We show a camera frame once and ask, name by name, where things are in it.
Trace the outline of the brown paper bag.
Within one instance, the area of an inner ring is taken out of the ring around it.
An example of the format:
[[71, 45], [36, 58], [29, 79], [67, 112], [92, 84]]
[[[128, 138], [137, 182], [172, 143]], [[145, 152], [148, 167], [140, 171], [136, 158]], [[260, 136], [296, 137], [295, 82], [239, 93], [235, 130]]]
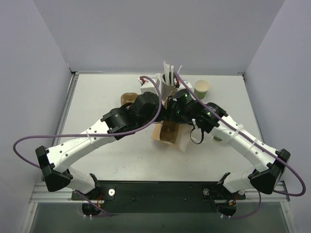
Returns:
[[185, 152], [189, 144], [199, 145], [201, 131], [189, 124], [177, 124], [172, 121], [154, 123], [151, 138], [180, 152]]

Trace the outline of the green paper coffee cup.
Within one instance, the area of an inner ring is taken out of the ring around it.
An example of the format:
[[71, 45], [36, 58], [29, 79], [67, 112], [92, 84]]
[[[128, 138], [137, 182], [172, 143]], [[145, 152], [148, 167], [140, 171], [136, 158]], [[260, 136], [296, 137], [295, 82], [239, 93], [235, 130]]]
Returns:
[[215, 141], [218, 141], [218, 142], [221, 142], [221, 141], [222, 141], [222, 139], [220, 139], [220, 138], [218, 138], [218, 137], [216, 137], [216, 136], [214, 136], [213, 139], [214, 139]]

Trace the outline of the brown pulp cup carrier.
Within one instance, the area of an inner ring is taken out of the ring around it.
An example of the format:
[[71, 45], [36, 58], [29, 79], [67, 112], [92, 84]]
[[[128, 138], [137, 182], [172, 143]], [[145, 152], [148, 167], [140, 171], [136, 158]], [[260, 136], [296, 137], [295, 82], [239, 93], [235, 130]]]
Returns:
[[178, 124], [173, 121], [163, 121], [159, 138], [161, 141], [173, 143], [178, 133]]

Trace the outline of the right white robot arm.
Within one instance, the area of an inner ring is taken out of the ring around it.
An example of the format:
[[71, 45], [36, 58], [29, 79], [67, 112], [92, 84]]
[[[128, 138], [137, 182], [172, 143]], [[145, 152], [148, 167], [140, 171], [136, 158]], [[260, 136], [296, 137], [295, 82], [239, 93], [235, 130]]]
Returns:
[[248, 188], [257, 189], [264, 194], [272, 194], [285, 166], [290, 158], [285, 150], [274, 149], [237, 124], [220, 106], [209, 102], [205, 105], [194, 100], [188, 90], [182, 89], [168, 98], [167, 114], [170, 120], [182, 124], [188, 123], [203, 133], [209, 133], [221, 139], [246, 158], [252, 167], [240, 173], [226, 173], [220, 183], [230, 193]]

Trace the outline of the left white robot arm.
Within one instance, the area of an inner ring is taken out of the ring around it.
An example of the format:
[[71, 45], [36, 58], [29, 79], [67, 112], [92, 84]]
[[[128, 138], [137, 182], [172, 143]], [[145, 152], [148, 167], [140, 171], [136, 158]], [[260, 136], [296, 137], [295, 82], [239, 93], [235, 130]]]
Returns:
[[121, 139], [120, 135], [112, 136], [112, 133], [136, 132], [149, 122], [162, 121], [165, 114], [166, 109], [158, 95], [145, 92], [133, 103], [126, 103], [103, 115], [83, 131], [81, 137], [50, 148], [38, 147], [35, 153], [48, 191], [67, 187], [78, 190], [89, 200], [96, 199], [101, 191], [96, 176], [82, 173], [71, 165], [99, 147]]

